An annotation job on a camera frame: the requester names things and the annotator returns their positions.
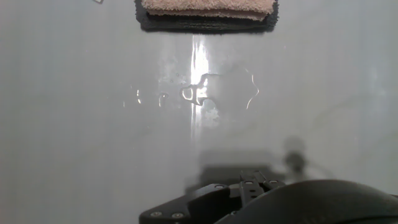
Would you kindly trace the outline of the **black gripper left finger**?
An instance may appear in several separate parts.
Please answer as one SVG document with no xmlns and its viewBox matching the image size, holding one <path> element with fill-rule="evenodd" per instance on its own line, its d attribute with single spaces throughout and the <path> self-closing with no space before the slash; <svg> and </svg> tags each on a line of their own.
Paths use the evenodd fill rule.
<svg viewBox="0 0 398 224">
<path fill-rule="evenodd" d="M 216 223 L 240 208 L 238 189 L 210 184 L 142 212 L 139 224 Z"/>
</svg>

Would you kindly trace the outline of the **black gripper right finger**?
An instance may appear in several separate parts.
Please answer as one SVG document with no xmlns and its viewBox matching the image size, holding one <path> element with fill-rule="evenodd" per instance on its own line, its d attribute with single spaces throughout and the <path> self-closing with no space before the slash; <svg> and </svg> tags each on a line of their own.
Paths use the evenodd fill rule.
<svg viewBox="0 0 398 224">
<path fill-rule="evenodd" d="M 259 170 L 241 171 L 239 176 L 239 193 L 241 199 L 255 199 L 270 190 L 285 186 L 281 180 L 265 175 Z"/>
</svg>

